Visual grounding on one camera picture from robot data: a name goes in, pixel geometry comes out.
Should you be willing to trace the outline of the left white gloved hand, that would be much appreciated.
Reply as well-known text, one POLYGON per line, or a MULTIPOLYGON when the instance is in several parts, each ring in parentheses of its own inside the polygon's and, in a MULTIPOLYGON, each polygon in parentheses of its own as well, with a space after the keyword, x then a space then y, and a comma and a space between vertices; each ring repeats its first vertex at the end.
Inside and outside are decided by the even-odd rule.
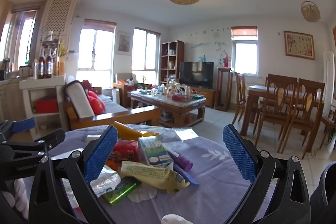
POLYGON ((14 190, 1 190, 6 201, 11 208, 15 208, 19 215, 25 220, 29 219, 29 199, 27 198, 27 192, 24 180, 22 178, 16 179, 13 182, 14 190))

